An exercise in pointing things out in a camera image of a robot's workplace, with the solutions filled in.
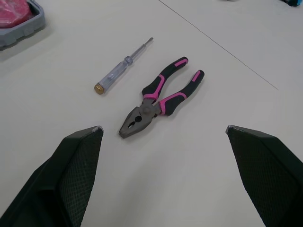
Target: line on table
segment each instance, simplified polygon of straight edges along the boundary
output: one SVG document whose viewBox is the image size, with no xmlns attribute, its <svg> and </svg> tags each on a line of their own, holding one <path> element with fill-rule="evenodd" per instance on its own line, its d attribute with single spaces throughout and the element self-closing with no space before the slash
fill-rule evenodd
<svg viewBox="0 0 303 227">
<path fill-rule="evenodd" d="M 256 71 L 254 71 L 252 68 L 250 68 L 247 64 L 245 64 L 244 62 L 242 62 L 239 58 L 237 58 L 235 55 L 233 55 L 232 53 L 230 53 L 228 50 L 226 50 L 224 47 L 222 47 L 220 44 L 218 44 L 215 40 L 213 40 L 211 37 L 209 37 L 207 34 L 205 34 L 204 32 L 202 32 L 197 26 L 195 26 L 194 24 L 190 23 L 188 20 L 186 20 L 183 16 L 181 16 L 179 13 L 177 13 L 176 11 L 174 11 L 171 7 L 169 7 L 168 5 L 166 5 L 163 1 L 158 0 L 159 2 L 161 2 L 164 6 L 166 6 L 167 8 L 169 8 L 171 11 L 173 11 L 174 13 L 176 13 L 178 16 L 180 16 L 181 18 L 183 18 L 185 21 L 187 21 L 191 26 L 195 27 L 199 32 L 201 32 L 202 34 L 204 34 L 207 38 L 209 38 L 211 41 L 213 41 L 215 44 L 217 44 L 218 46 L 220 46 L 223 50 L 225 50 L 227 53 L 229 53 L 232 57 L 234 57 L 235 59 L 237 59 L 239 62 L 241 62 L 244 66 L 246 66 L 248 69 L 250 69 L 251 71 L 253 71 L 255 74 L 257 74 L 259 77 L 261 77 L 262 79 L 264 79 L 267 83 L 269 83 L 271 86 L 273 86 L 275 89 L 277 89 L 279 91 L 279 89 L 277 87 L 275 87 L 273 84 L 271 84 L 268 80 L 266 80 L 265 78 L 263 78 L 260 74 L 258 74 Z"/>
</svg>

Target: brass end cap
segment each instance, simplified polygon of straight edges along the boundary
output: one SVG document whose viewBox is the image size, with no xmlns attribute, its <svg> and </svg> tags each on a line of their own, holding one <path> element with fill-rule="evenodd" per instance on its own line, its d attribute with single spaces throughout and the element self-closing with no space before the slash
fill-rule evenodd
<svg viewBox="0 0 303 227">
<path fill-rule="evenodd" d="M 96 84 L 94 89 L 99 95 L 104 93 L 104 88 L 100 84 Z"/>
</svg>

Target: white table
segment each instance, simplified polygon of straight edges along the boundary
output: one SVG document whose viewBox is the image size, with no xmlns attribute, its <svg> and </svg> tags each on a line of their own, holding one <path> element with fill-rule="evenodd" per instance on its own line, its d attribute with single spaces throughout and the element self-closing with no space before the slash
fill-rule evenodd
<svg viewBox="0 0 303 227">
<path fill-rule="evenodd" d="M 160 1 L 280 91 L 302 94 L 302 6 L 281 0 Z"/>
<path fill-rule="evenodd" d="M 276 135 L 302 159 L 299 97 L 270 86 L 156 0 L 39 4 L 45 30 L 0 53 L 0 214 L 65 136 L 101 125 L 83 227 L 263 226 L 225 129 Z M 128 73 L 97 95 L 95 83 L 151 36 L 154 43 Z M 182 56 L 188 66 L 161 97 L 198 69 L 205 72 L 200 88 L 171 117 L 121 139 L 117 131 L 141 103 L 142 88 Z"/>
</svg>

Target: screwdriver tip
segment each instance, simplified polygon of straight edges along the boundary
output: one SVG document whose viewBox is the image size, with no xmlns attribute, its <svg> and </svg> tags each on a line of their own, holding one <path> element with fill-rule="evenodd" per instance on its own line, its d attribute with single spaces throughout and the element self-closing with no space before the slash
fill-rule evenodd
<svg viewBox="0 0 303 227">
<path fill-rule="evenodd" d="M 150 43 L 153 40 L 153 37 L 151 37 L 146 43 L 145 45 L 147 45 L 148 43 Z"/>
</svg>

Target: pliers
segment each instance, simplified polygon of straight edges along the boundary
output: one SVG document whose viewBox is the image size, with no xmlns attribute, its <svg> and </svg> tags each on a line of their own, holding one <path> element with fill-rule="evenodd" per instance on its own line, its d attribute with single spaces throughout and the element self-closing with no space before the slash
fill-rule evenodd
<svg viewBox="0 0 303 227">
<path fill-rule="evenodd" d="M 165 99 L 162 99 L 154 105 L 159 98 L 167 79 L 177 70 L 183 68 L 187 63 L 187 57 L 182 57 L 171 63 L 149 86 L 142 90 L 143 102 L 141 106 L 135 107 L 129 113 L 119 131 L 119 135 L 123 139 L 145 129 L 152 122 L 152 119 L 158 115 L 172 115 L 177 106 L 196 90 L 204 77 L 204 72 L 202 70 L 198 70 L 198 72 L 194 74 L 193 78 L 185 88 Z"/>
</svg>

